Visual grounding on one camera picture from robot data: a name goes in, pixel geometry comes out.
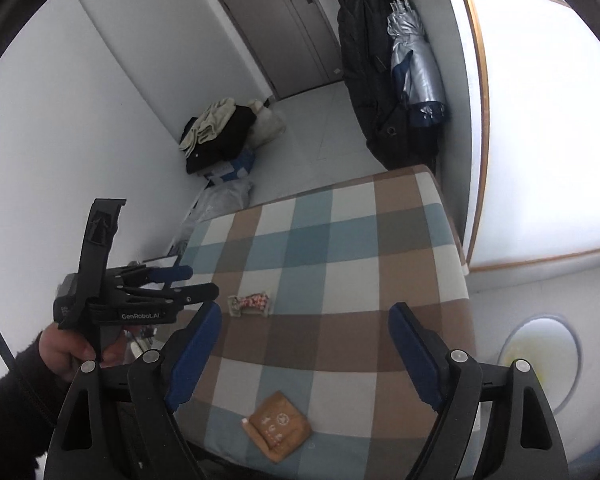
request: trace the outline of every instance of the gray door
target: gray door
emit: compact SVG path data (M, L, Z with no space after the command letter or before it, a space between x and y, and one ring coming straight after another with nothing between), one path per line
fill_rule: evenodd
M279 98L342 78L340 47L314 0L222 0Z

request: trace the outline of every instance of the brown cloth pouch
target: brown cloth pouch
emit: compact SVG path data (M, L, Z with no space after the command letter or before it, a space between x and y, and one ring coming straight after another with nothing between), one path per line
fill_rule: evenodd
M294 452L311 435L306 417L280 392L265 399L242 427L258 449L276 464Z

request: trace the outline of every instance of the umbrella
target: umbrella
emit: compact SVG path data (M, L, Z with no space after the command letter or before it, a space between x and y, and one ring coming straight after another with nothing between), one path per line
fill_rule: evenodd
M392 77L411 126L440 124L446 116L445 89L420 17L407 0L391 4L387 32L394 38Z

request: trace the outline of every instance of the beige cloth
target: beige cloth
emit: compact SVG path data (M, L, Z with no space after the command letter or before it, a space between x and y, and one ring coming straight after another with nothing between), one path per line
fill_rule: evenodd
M192 124L180 143L180 150L189 156L197 144L215 139L234 112L235 100L231 97L213 103Z
M276 464L293 453L311 435L306 417L280 392L264 400L242 428L264 455Z

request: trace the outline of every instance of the checkered tablecloth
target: checkered tablecloth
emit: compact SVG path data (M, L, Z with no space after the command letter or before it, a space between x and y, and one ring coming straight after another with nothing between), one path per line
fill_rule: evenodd
M474 353L464 257L428 169L346 182L199 224L182 264L214 282L222 333L192 399L184 436L277 476L400 479L435 420L387 330L405 301L451 348ZM269 317L228 315L227 296L268 291ZM165 340L189 322L163 327ZM240 420L280 390L314 434L280 464Z

